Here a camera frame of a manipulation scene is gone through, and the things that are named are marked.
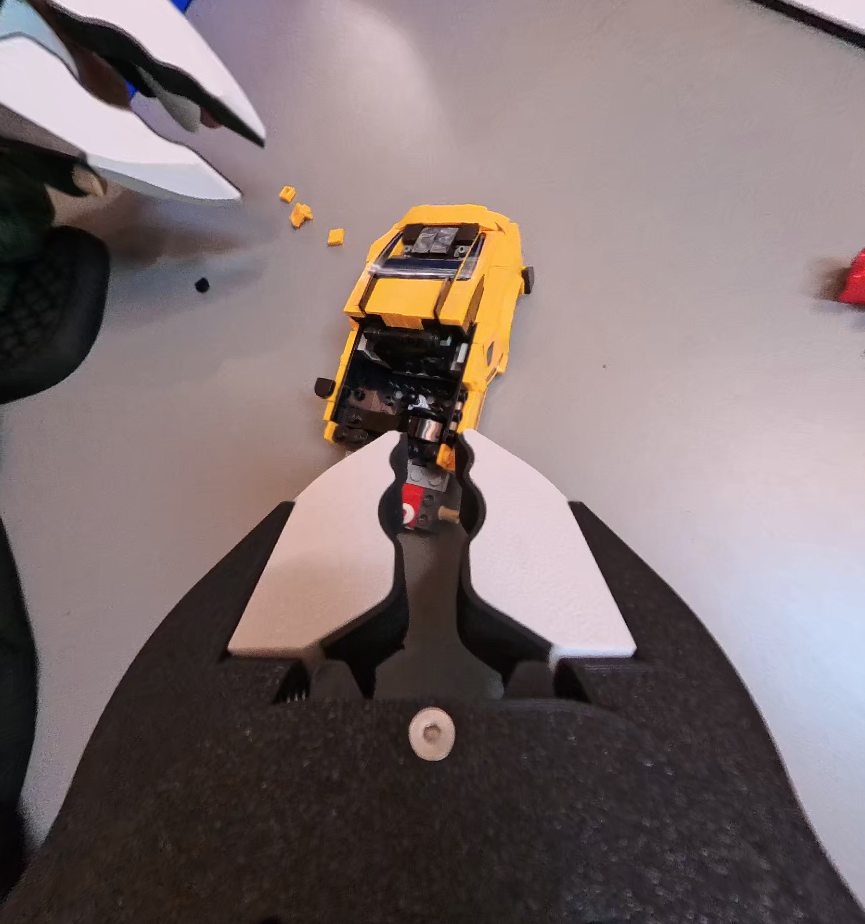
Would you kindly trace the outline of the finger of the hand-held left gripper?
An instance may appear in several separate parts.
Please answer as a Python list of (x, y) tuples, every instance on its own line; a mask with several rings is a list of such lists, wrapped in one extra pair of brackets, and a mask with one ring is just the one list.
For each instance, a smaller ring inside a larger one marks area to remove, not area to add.
[(84, 156), (121, 187), (198, 203), (241, 191), (194, 151), (159, 135), (131, 109), (89, 92), (54, 52), (21, 34), (0, 40), (0, 105)]
[(168, 1), (51, 1), (62, 31), (150, 96), (156, 87), (195, 103), (238, 136), (264, 147), (266, 130), (234, 75)]

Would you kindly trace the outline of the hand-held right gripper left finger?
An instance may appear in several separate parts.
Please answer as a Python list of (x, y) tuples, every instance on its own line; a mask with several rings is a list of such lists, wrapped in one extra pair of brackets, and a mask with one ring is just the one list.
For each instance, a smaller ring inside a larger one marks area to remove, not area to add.
[(300, 491), (227, 644), (237, 658), (345, 664), (373, 697), (410, 612), (398, 536), (407, 442), (386, 433)]

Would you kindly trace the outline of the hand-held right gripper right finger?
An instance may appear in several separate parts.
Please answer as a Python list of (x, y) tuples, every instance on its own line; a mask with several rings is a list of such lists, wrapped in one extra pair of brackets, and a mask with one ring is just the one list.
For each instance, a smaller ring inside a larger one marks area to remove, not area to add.
[(459, 638), (506, 697), (553, 697), (564, 663), (629, 664), (634, 637), (565, 494), (476, 430), (459, 438)]

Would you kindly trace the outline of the yellow lego car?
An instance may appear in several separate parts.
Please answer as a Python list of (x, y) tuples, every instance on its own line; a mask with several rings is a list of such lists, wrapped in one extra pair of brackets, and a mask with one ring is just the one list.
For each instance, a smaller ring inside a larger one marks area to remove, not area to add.
[(369, 249), (338, 371), (314, 390), (325, 439), (347, 452), (405, 434), (406, 528), (456, 521), (457, 437), (478, 427), (533, 285), (518, 224), (482, 205), (415, 206)]

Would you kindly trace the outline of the person's left forearm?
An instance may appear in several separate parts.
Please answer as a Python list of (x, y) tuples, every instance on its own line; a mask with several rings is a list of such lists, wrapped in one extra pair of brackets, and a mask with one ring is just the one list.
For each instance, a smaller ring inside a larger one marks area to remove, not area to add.
[(44, 183), (9, 154), (0, 154), (0, 313), (42, 253), (54, 214)]

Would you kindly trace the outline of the person's left hand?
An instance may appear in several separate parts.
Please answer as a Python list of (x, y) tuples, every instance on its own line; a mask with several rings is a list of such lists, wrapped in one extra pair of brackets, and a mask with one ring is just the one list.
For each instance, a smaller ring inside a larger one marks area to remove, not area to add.
[(65, 29), (57, 10), (45, 1), (29, 1), (72, 56), (80, 82), (94, 96), (110, 105), (129, 109), (131, 92), (127, 81), (105, 59), (78, 42)]

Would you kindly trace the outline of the white book stand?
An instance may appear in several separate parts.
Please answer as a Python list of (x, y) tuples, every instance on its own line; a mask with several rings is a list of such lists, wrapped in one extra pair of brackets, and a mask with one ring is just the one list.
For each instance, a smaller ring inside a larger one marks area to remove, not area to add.
[(865, 1), (756, 1), (755, 4), (865, 50)]

